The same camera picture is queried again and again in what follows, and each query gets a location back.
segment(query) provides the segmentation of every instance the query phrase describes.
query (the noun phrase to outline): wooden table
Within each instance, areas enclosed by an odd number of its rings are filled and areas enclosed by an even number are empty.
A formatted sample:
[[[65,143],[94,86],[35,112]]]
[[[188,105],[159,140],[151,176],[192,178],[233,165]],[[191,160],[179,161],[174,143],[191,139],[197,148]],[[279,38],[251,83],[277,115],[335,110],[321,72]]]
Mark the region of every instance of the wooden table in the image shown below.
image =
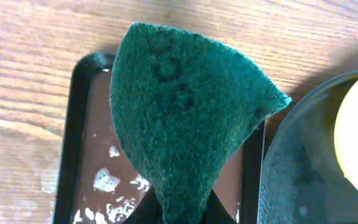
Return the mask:
[[[295,103],[358,69],[358,0],[0,0],[0,224],[50,222],[71,70],[134,21],[239,49]]]

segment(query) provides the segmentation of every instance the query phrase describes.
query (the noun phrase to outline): wood grain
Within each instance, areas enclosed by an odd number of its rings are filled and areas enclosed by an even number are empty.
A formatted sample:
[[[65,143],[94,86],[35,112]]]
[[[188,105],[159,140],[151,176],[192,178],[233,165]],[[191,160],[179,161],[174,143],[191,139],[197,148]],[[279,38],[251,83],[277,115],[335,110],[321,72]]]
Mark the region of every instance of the wood grain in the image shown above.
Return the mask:
[[[43,192],[41,178],[57,173],[71,70],[116,49],[134,21],[239,49],[294,104],[358,69],[358,0],[0,0],[0,223],[48,223],[54,189]]]

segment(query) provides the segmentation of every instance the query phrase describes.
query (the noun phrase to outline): green felt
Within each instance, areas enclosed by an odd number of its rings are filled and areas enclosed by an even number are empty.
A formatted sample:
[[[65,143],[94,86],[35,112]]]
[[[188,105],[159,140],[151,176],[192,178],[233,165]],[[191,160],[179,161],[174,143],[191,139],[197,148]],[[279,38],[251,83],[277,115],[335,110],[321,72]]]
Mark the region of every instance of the green felt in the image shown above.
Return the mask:
[[[143,23],[121,42],[110,100],[121,147],[155,187],[169,224],[199,223],[224,163],[291,102],[237,50]]]

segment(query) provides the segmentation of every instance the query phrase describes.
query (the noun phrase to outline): wooden surface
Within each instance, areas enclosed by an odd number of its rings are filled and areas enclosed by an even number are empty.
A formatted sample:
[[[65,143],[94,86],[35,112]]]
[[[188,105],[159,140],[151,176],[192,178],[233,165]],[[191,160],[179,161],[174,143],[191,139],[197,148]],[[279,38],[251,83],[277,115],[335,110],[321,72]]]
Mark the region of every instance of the wooden surface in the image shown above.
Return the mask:
[[[358,0],[0,0],[0,223],[49,223],[70,72],[133,21],[221,40],[295,102],[358,69]]]

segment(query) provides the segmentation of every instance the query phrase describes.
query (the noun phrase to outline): dark green fabric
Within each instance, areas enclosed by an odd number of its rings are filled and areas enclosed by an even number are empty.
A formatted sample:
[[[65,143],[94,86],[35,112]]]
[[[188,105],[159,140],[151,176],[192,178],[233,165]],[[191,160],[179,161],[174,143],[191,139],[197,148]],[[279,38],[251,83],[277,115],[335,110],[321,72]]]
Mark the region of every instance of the dark green fabric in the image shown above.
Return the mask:
[[[155,187],[169,224],[197,224],[224,163],[291,102],[240,52],[143,23],[121,42],[110,100],[119,142]]]

